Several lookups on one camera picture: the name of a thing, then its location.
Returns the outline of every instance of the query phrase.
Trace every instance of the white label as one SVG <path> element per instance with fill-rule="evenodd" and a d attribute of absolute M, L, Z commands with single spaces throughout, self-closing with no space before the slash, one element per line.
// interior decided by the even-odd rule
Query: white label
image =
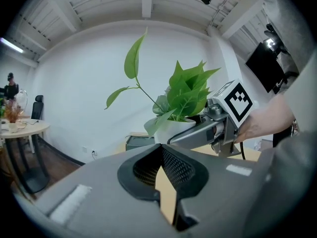
<path fill-rule="evenodd" d="M 249 176 L 252 172 L 252 169 L 248 169 L 248 168 L 244 168 L 241 166 L 236 166 L 236 165 L 232 165 L 230 164 L 226 170 L 243 175 L 243 176 Z"/>

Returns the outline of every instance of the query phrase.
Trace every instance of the white wall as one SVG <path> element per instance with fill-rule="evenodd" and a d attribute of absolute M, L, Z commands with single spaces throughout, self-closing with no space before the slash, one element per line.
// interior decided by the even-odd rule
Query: white wall
<path fill-rule="evenodd" d="M 225 83 L 237 78 L 243 81 L 237 57 L 230 42 L 223 39 L 215 28 L 209 27 L 208 34 L 211 37 L 209 40 L 210 60 L 215 68 L 222 69 L 208 80 L 214 87 L 212 90 L 218 90 Z"/>
<path fill-rule="evenodd" d="M 0 57 L 0 87 L 3 88 L 8 84 L 8 74 L 10 72 L 14 75 L 14 81 L 19 84 L 20 89 L 26 89 L 26 78 L 30 67 L 19 61 L 2 55 Z"/>
<path fill-rule="evenodd" d="M 274 96 L 271 92 L 267 92 L 254 73 L 245 65 L 245 63 L 237 56 L 243 84 L 246 91 L 250 94 L 252 101 L 256 101 L 259 104 L 259 108 L 265 107 L 270 99 Z M 261 139 L 273 140 L 273 135 L 263 136 L 259 138 L 248 139 L 243 142 L 247 147 L 254 148 Z"/>
<path fill-rule="evenodd" d="M 145 26 L 98 27 L 65 40 L 41 60 L 34 72 L 32 98 L 44 95 L 43 119 L 51 124 L 45 140 L 82 162 L 113 153 L 132 131 L 155 117 L 152 102 L 141 90 L 128 90 L 106 107 L 116 89 L 135 86 L 124 74 L 124 60 Z M 164 94 L 176 60 L 183 68 L 208 61 L 208 42 L 190 34 L 150 26 L 139 57 L 139 81 L 156 99 Z M 81 146 L 88 148 L 83 153 Z"/>

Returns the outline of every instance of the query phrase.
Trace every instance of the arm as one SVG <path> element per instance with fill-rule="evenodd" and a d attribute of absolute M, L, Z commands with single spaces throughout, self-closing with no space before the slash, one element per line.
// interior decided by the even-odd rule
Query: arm
<path fill-rule="evenodd" d="M 283 94 L 271 99 L 267 107 L 253 110 L 242 124 L 235 143 L 249 138 L 281 132 L 292 125 L 295 117 Z"/>

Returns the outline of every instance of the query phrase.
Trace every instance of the desk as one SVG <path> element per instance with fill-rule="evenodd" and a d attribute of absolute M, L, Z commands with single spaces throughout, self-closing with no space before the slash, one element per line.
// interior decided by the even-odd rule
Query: desk
<path fill-rule="evenodd" d="M 18 122 L 19 130 L 17 133 L 8 132 L 7 121 L 5 124 L 2 124 L 0 138 L 5 139 L 5 144 L 6 144 L 9 158 L 11 160 L 13 169 L 17 177 L 19 178 L 21 184 L 23 185 L 23 187 L 28 193 L 36 193 L 42 190 L 49 182 L 49 174 L 47 172 L 47 169 L 44 165 L 44 162 L 40 153 L 37 134 L 47 130 L 50 125 L 45 121 L 35 120 L 35 119 L 22 119 L 21 121 L 22 122 Z M 27 160 L 25 158 L 24 151 L 23 151 L 23 146 L 20 141 L 21 137 L 26 137 L 26 136 L 32 137 L 32 141 L 34 143 L 34 148 L 35 148 L 34 149 L 35 154 L 40 165 L 39 167 L 30 168 L 27 163 Z M 12 151 L 11 142 L 12 142 L 12 139 L 14 138 L 17 141 L 21 160 L 26 170 L 24 173 L 22 173 L 21 170 L 19 169 L 14 157 L 13 151 Z"/>
<path fill-rule="evenodd" d="M 147 136 L 144 132 L 132 132 L 130 135 L 135 136 Z M 125 143 L 127 141 L 128 137 L 125 139 L 124 142 L 122 142 L 117 150 L 115 151 L 115 154 L 125 152 Z M 214 156 L 218 156 L 210 145 L 204 145 L 195 149 L 192 149 L 193 151 L 210 154 Z M 244 147 L 244 155 L 246 157 L 246 160 L 248 161 L 258 161 L 259 156 L 261 152 Z M 242 155 L 236 155 L 232 156 L 230 158 L 233 159 L 240 159 L 242 160 Z M 163 215 L 166 217 L 169 223 L 172 224 L 173 218 L 174 218 L 174 210 L 176 205 L 176 190 L 172 186 L 172 184 L 169 182 L 169 179 L 167 178 L 164 170 L 162 167 L 158 170 L 157 178 L 156 178 L 156 184 L 155 189 L 160 191 L 160 209 L 163 213 Z"/>

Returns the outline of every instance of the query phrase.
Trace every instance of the wooden floor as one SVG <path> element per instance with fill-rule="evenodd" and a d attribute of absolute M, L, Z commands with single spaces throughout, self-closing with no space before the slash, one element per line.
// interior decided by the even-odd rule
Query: wooden floor
<path fill-rule="evenodd" d="M 17 161 L 17 164 L 22 172 L 25 171 L 25 167 L 22 163 L 21 156 L 17 147 L 16 140 L 11 141 L 12 150 L 15 156 L 15 159 Z M 48 185 L 41 191 L 33 194 L 32 198 L 36 200 L 39 198 L 45 190 L 47 190 L 50 186 L 58 182 L 59 180 L 63 179 L 70 173 L 74 172 L 78 168 L 80 168 L 79 165 L 71 162 L 70 160 L 60 156 L 58 153 L 53 151 L 51 148 L 49 148 L 44 143 L 41 143 L 39 141 L 39 148 L 42 154 L 42 158 L 44 161 L 44 164 L 48 170 L 50 181 Z M 29 167 L 38 167 L 39 163 L 37 162 L 36 155 L 33 154 L 29 148 L 28 145 L 24 147 L 24 154 L 27 159 L 27 162 L 29 164 Z"/>

